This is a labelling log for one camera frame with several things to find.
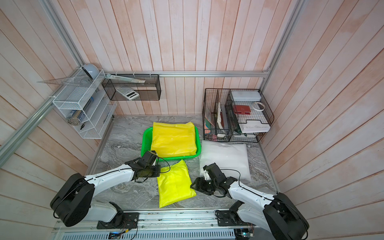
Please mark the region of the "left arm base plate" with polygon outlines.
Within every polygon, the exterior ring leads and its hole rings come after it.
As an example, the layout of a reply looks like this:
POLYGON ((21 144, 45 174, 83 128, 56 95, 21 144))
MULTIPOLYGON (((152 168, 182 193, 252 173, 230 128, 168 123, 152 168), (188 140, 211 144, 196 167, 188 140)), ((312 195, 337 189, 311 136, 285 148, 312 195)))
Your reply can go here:
POLYGON ((108 223, 99 221, 98 230, 104 229, 136 229, 138 226, 139 213, 117 213, 117 215, 108 223))

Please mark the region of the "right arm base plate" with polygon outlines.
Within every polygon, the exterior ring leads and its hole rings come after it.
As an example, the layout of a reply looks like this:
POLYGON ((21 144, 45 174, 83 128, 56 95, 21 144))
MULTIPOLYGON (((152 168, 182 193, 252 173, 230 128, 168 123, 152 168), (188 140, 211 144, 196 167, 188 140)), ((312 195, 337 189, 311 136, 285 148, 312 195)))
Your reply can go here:
POLYGON ((243 222, 235 213, 227 210, 216 210, 218 226, 220 227, 253 227, 253 224, 243 222))

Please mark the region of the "neon yellow raincoat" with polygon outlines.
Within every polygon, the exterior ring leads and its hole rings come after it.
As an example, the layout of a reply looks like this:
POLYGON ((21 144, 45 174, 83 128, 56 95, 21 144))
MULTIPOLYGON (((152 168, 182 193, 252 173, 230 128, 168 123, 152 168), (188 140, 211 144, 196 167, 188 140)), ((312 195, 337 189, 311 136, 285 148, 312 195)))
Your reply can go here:
POLYGON ((161 168, 157 181, 159 208, 193 198, 197 195, 196 191, 191 188, 192 181, 184 160, 170 167, 161 168))

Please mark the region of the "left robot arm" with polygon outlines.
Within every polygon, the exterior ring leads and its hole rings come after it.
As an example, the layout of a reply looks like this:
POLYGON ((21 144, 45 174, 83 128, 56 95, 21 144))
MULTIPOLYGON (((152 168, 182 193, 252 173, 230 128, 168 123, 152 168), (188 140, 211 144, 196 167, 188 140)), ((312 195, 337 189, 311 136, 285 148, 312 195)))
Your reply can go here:
POLYGON ((142 157, 94 175, 73 174, 50 203, 53 216, 66 227, 82 221, 97 221, 101 229, 123 229, 131 224, 124 211, 114 202, 93 200, 101 192, 125 182, 157 178, 161 174, 156 153, 147 151, 142 157))

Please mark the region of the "green plastic basket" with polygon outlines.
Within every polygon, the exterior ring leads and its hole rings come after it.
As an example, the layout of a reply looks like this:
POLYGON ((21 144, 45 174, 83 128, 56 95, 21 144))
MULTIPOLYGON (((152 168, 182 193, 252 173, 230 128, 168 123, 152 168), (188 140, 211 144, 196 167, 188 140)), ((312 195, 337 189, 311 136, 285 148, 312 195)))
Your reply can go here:
POLYGON ((192 123, 154 123, 143 133, 141 156, 148 151, 167 161, 196 158, 202 152, 199 131, 192 123))

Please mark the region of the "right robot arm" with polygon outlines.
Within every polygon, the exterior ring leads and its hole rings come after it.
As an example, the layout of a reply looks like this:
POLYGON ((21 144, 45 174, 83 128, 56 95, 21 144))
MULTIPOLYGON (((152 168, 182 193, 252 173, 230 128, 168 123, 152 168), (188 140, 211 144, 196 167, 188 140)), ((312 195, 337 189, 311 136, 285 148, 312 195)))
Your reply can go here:
POLYGON ((309 236, 308 221, 285 194, 271 195, 248 187, 239 178, 227 177, 215 163, 203 167, 203 177, 196 178, 191 189, 235 200, 228 210, 215 212, 221 227, 258 227, 276 240, 306 240, 309 236))

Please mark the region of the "white translucent raincoat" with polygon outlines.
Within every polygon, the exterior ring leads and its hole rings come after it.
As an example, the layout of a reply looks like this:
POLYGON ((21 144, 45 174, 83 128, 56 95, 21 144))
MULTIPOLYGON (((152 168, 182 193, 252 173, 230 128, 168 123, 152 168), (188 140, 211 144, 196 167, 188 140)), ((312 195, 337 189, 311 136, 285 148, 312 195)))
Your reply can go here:
POLYGON ((202 141, 200 154, 200 176, 204 176, 204 166, 217 164, 227 177, 251 181, 246 144, 226 144, 202 141))

